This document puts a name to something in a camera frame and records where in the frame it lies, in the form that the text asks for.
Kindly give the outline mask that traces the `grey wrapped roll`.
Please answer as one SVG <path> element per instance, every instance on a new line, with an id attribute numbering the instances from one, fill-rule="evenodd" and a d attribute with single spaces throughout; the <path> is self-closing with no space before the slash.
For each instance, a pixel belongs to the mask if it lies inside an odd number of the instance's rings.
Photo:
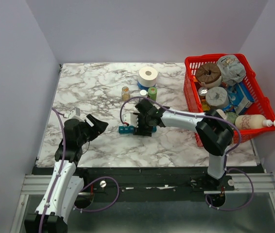
<path id="1" fill-rule="evenodd" d="M 206 94 L 206 102 L 211 109 L 223 109 L 229 105 L 228 92 L 223 87 L 213 87 Z"/>

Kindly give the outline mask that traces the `teal weekly pill organizer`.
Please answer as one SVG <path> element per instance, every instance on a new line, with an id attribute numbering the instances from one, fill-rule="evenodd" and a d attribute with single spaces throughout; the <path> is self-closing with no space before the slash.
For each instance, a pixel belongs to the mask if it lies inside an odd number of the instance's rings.
<path id="1" fill-rule="evenodd" d="M 118 132 L 119 132 L 119 134 L 132 134 L 133 135 L 133 129 L 134 128 L 135 127 L 133 127 L 133 126 L 119 126 Z M 152 128 L 152 134 L 155 133 L 156 131 L 157 131 L 157 128 L 153 127 Z"/>

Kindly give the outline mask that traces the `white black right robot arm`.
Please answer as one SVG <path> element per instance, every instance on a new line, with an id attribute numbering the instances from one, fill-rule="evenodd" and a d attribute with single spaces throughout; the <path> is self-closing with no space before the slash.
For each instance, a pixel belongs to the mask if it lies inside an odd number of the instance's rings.
<path id="1" fill-rule="evenodd" d="M 206 113 L 188 113 L 170 107 L 155 107 L 147 99 L 135 105 L 137 133 L 150 136 L 154 127 L 175 127 L 198 134 L 204 149 L 209 153 L 206 186 L 217 190 L 223 185 L 226 174 L 226 153 L 234 136 L 229 122 L 215 110 Z"/>

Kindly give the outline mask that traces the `white paper roll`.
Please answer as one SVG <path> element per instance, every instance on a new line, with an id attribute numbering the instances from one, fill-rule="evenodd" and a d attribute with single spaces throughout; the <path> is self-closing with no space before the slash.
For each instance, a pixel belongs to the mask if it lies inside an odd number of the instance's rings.
<path id="1" fill-rule="evenodd" d="M 154 85 L 156 84 L 158 77 L 158 71 L 153 67 L 143 67 L 138 72 L 137 81 L 143 85 Z"/>

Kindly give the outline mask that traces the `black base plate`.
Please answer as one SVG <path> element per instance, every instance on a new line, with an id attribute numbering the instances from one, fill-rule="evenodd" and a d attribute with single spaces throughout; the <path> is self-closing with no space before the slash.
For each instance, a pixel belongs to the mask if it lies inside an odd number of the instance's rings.
<path id="1" fill-rule="evenodd" d="M 203 202 L 206 194 L 221 199 L 225 188 L 233 190 L 229 179 L 231 174 L 263 173 L 262 167 L 235 168 L 225 175 L 219 183 L 208 182 L 205 167 L 93 167 L 78 168 L 75 175 L 85 179 L 84 185 L 94 182 L 79 194 L 77 200 L 90 196 L 101 203 L 118 202 L 160 202 L 196 201 Z"/>

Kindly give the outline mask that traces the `blue carton box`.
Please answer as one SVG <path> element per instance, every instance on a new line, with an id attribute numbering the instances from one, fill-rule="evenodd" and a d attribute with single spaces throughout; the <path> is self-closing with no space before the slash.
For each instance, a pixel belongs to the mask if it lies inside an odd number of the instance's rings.
<path id="1" fill-rule="evenodd" d="M 243 82 L 237 83 L 227 88 L 230 103 L 238 115 L 244 115 L 245 112 L 255 102 L 246 85 Z"/>

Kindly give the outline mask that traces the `white pill bottle blue label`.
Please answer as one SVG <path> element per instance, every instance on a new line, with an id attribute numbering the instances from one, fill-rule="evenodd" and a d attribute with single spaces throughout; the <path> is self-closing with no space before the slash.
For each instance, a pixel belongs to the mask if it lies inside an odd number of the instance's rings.
<path id="1" fill-rule="evenodd" d="M 146 90 L 140 90 L 139 94 L 140 94 L 140 96 L 142 96 L 142 97 L 147 97 L 148 92 L 147 92 Z"/>

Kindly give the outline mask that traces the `silver lid can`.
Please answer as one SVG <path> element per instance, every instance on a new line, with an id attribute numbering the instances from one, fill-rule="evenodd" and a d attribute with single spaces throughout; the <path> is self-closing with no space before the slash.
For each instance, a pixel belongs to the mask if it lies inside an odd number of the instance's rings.
<path id="1" fill-rule="evenodd" d="M 200 87 L 198 89 L 198 96 L 201 100 L 206 98 L 206 94 L 208 92 L 208 89 L 206 87 Z"/>

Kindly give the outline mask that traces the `grey crumpled bag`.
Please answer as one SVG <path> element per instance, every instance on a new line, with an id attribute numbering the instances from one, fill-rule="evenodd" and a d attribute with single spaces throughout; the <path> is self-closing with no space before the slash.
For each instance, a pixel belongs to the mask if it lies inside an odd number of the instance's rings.
<path id="1" fill-rule="evenodd" d="M 240 60 L 233 54 L 222 56 L 217 61 L 222 82 L 228 86 L 240 83 L 246 76 L 246 70 Z"/>

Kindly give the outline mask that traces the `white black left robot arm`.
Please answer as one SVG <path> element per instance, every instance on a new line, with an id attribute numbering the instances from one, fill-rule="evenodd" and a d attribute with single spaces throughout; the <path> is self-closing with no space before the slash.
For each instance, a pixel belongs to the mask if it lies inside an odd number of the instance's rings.
<path id="1" fill-rule="evenodd" d="M 75 175 L 83 154 L 82 146 L 104 133 L 107 122 L 91 114 L 85 120 L 76 117 L 60 122 L 62 140 L 55 153 L 52 177 L 46 192 L 33 214 L 24 220 L 28 233 L 66 233 L 68 218 L 79 192 L 89 188 L 90 180 Z"/>

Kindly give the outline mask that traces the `cream squeeze bottle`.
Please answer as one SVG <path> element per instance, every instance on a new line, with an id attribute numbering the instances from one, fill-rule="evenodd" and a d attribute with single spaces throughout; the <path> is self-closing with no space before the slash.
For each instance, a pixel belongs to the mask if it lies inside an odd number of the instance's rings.
<path id="1" fill-rule="evenodd" d="M 235 120 L 239 130 L 254 130 L 275 127 L 275 120 L 267 119 L 263 115 L 240 115 Z"/>

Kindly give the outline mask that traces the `aluminium rail frame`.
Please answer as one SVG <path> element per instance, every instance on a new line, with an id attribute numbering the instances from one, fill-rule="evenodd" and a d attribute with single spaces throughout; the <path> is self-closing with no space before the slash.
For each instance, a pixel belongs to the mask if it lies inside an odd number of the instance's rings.
<path id="1" fill-rule="evenodd" d="M 229 184 L 234 188 L 225 188 L 225 193 L 275 193 L 275 178 L 272 173 L 231 174 Z M 43 195 L 49 185 L 50 175 L 26 175 L 21 188 L 22 195 Z"/>

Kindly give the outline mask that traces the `brown wrapped roll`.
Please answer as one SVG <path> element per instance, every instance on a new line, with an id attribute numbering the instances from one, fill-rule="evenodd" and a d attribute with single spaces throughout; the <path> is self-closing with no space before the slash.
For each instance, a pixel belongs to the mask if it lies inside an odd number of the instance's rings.
<path id="1" fill-rule="evenodd" d="M 201 65 L 196 71 L 195 78 L 201 86 L 208 89 L 218 87 L 222 83 L 221 71 L 215 63 Z"/>

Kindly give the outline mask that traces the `clear jar yellow capsules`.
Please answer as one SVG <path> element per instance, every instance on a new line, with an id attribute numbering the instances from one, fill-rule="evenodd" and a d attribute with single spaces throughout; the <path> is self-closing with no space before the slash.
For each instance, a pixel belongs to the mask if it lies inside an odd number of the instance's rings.
<path id="1" fill-rule="evenodd" d="M 129 87 L 124 86 L 121 90 L 121 98 L 123 101 L 129 100 L 131 97 Z"/>

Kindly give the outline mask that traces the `green pill bottle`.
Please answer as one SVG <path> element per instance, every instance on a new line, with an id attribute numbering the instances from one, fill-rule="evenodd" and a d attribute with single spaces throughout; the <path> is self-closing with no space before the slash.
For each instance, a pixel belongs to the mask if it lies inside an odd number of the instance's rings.
<path id="1" fill-rule="evenodd" d="M 148 98 L 151 100 L 156 101 L 157 98 L 157 88 L 156 87 L 149 87 L 148 89 Z"/>

